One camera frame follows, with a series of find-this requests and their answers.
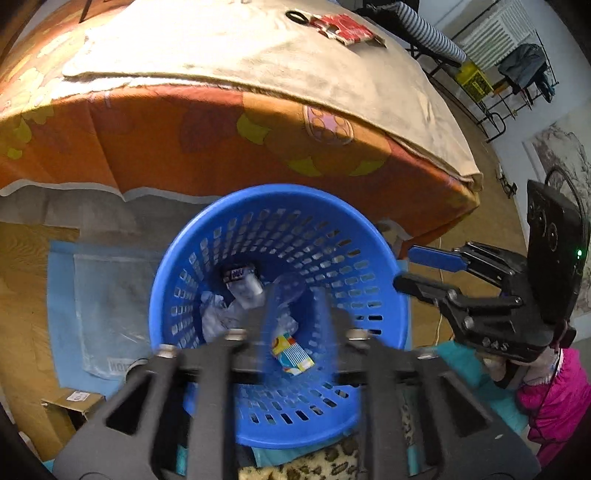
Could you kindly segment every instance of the floral tablecloth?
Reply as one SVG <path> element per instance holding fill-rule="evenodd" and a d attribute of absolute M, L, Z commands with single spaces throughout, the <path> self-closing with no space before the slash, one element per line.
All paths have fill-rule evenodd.
<path fill-rule="evenodd" d="M 478 206 L 465 184 L 382 131 L 289 99 L 164 82 L 53 100 L 85 31 L 129 0 L 96 1 L 79 24 L 83 3 L 53 12 L 0 67 L 0 195 L 34 184 L 195 201 L 257 184 L 305 184 L 394 230 L 402 249 L 431 241 Z"/>

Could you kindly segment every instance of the cardboard box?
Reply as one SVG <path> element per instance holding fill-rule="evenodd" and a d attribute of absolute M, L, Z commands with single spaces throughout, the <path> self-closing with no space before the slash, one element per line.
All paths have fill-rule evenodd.
<path fill-rule="evenodd" d="M 98 393 L 61 388 L 42 398 L 41 405 L 61 444 L 65 445 L 105 401 Z"/>

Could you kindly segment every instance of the black camera device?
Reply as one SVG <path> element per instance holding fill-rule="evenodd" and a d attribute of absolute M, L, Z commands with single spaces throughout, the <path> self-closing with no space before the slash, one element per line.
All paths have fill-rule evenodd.
<path fill-rule="evenodd" d="M 560 172 L 577 205 L 549 185 Z M 528 182 L 527 257 L 468 242 L 452 252 L 412 247 L 411 262 L 467 272 L 497 286 L 491 298 L 464 296 L 459 288 L 411 273 L 394 279 L 397 291 L 431 303 L 449 321 L 456 342 L 506 359 L 530 363 L 548 346 L 570 346 L 569 318 L 579 295 L 590 225 L 568 175 L 553 167 L 545 183 Z"/>

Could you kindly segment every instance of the white cable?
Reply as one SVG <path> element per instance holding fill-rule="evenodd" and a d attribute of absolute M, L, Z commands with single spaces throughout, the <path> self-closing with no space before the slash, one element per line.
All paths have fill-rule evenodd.
<path fill-rule="evenodd" d="M 441 250 L 441 237 L 439 237 L 439 250 Z M 441 279 L 441 283 L 443 283 L 443 271 L 441 268 L 439 269 L 439 278 Z M 433 346 L 439 345 L 439 332 L 441 331 L 441 324 L 443 323 L 443 314 L 439 314 L 439 322 L 437 322 L 437 332 L 435 334 L 435 343 Z"/>

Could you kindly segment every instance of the striped fabric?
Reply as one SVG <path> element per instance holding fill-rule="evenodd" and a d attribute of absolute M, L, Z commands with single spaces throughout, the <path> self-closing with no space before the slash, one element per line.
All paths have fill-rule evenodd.
<path fill-rule="evenodd" d="M 424 18 L 420 17 L 418 13 L 404 2 L 394 2 L 390 5 L 376 7 L 376 9 L 393 11 L 400 20 L 401 25 L 411 37 L 417 40 L 419 45 L 458 63 L 464 63 L 466 61 L 466 53 L 460 47 Z"/>

